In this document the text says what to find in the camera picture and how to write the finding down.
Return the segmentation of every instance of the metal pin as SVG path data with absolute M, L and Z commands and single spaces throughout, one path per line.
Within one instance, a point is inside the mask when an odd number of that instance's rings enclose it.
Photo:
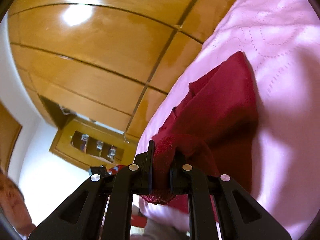
M 220 176 L 220 179 L 223 180 L 223 181 L 229 181 L 230 180 L 230 176 L 227 175 L 227 174 L 222 174 Z
M 98 181 L 101 178 L 101 176 L 99 174 L 93 174 L 91 176 L 91 180 L 92 181 Z
M 139 169 L 139 166 L 137 164 L 131 164 L 129 166 L 130 171 L 136 171 L 137 169 Z
M 189 164 L 183 165 L 182 168 L 183 168 L 185 171 L 191 171 L 191 170 L 192 170 L 192 166 L 189 165 Z

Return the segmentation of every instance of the red garment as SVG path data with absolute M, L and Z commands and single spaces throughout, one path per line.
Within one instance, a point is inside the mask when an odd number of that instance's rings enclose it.
M 189 84 L 189 93 L 152 137 L 151 203 L 168 203 L 168 177 L 175 152 L 205 174 L 232 176 L 251 190 L 251 143 L 258 124 L 252 74 L 242 52 Z

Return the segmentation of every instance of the pink fabric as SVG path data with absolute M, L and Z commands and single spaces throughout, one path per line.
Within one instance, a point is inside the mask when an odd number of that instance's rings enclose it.
M 237 0 L 150 120 L 137 153 L 147 150 L 188 84 L 239 50 L 257 83 L 252 195 L 295 240 L 320 208 L 320 20 L 307 0 Z M 142 213 L 158 221 L 177 228 L 186 221 L 149 205 Z

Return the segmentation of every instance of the white wall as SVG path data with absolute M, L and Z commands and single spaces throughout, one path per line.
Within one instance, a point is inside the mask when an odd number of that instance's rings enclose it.
M 19 184 L 38 225 L 89 174 L 49 152 L 57 129 L 43 120 L 29 98 L 12 58 L 7 29 L 6 16 L 0 23 L 0 100 L 22 125 L 8 176 Z

